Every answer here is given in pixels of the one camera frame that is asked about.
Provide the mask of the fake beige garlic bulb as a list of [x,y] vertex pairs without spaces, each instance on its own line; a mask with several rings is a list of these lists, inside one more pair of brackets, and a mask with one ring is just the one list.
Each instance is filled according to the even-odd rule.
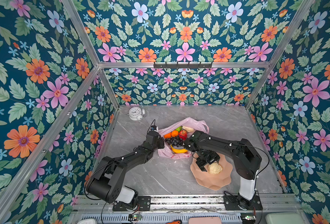
[[208,173],[217,175],[223,171],[222,166],[218,162],[214,162],[208,166]]

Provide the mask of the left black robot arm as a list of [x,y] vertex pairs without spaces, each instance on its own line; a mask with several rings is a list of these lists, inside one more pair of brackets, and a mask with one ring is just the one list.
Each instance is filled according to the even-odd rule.
[[104,157],[87,180],[86,193],[107,203],[137,203],[136,190],[124,186],[126,173],[147,163],[157,149],[164,147],[164,138],[157,131],[149,131],[145,141],[132,152],[116,158]]

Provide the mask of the pink plastic bag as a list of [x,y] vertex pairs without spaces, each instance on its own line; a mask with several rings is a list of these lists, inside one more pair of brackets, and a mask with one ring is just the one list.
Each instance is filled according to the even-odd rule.
[[204,120],[197,121],[188,117],[160,129],[159,134],[164,138],[165,146],[163,149],[158,149],[158,155],[174,160],[191,157],[191,152],[185,149],[184,143],[195,131],[209,133],[209,127]]

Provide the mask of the fake red apple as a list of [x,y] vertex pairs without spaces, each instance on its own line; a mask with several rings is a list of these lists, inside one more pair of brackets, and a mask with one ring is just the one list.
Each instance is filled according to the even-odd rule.
[[182,140],[185,140],[187,138],[187,131],[186,130],[179,131],[178,137]]

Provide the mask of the black hook rail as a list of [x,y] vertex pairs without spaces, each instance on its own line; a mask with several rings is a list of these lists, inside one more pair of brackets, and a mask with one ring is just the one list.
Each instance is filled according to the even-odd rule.
[[203,62],[163,62],[154,63],[153,68],[155,69],[208,69],[212,68],[213,63],[203,63]]

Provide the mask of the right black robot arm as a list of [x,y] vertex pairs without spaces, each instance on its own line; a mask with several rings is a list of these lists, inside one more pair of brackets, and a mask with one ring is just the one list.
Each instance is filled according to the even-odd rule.
[[239,197],[250,201],[255,196],[255,184],[262,158],[254,146],[246,139],[230,141],[195,131],[184,143],[184,147],[198,156],[196,164],[202,172],[205,166],[220,162],[220,155],[230,157],[241,177]]

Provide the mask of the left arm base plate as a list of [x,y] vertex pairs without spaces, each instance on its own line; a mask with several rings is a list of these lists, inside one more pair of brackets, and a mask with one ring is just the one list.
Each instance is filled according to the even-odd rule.
[[151,206],[150,196],[136,195],[130,203],[115,201],[113,211],[149,211]]

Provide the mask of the fake orange tangerine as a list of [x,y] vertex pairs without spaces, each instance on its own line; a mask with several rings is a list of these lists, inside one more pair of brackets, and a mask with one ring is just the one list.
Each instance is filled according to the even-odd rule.
[[164,138],[165,139],[170,139],[172,137],[172,134],[171,133],[168,133],[168,134],[165,134],[164,135]]

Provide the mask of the fake yellow banana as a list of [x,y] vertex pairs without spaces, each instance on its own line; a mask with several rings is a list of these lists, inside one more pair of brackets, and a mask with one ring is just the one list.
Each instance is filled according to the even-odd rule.
[[171,150],[176,153],[176,154],[182,154],[182,153],[187,153],[188,151],[186,149],[182,148],[176,148],[173,145],[171,145]]

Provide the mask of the pink wavy bowl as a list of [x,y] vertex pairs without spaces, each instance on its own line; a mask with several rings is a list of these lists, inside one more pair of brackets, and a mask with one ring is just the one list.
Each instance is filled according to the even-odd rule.
[[208,189],[211,190],[219,190],[220,188],[229,185],[231,183],[231,172],[233,170],[233,166],[231,163],[227,162],[226,158],[222,154],[218,154],[220,156],[220,161],[218,162],[223,171],[217,175],[212,175],[208,173],[208,166],[205,166],[206,172],[200,170],[198,165],[196,164],[196,159],[193,158],[193,161],[190,166],[190,170],[193,173],[196,182]]

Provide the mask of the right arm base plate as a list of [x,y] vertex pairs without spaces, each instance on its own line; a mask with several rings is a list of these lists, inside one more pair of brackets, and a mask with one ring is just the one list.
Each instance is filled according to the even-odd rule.
[[263,210],[263,206],[261,203],[261,199],[259,196],[254,196],[251,200],[247,200],[243,197],[232,196],[232,195],[224,195],[224,206],[227,211],[261,211]]

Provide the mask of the pink box at bottom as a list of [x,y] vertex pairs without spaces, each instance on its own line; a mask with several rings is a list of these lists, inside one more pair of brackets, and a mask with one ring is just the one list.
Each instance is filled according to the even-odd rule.
[[188,220],[189,224],[221,224],[219,217],[192,217]]

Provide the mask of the fake purple grapes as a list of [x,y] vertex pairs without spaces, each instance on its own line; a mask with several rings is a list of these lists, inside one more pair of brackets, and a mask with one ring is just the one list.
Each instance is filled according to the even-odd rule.
[[165,143],[168,146],[173,145],[176,148],[184,148],[184,141],[180,139],[178,136],[177,137],[171,137],[170,139],[165,139]]

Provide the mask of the aluminium mounting rail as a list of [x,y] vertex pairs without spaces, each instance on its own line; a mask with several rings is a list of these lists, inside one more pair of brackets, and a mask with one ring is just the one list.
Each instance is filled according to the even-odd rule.
[[[195,195],[151,195],[149,212],[228,212],[224,206],[224,194]],[[258,194],[263,212],[302,212],[301,204],[294,194]],[[236,212],[253,212],[236,210]]]

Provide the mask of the fake beige ginger root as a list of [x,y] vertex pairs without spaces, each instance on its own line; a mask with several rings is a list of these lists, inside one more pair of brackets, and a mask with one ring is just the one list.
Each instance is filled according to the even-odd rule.
[[182,126],[182,129],[185,130],[187,133],[193,133],[195,131],[195,129],[186,126]]

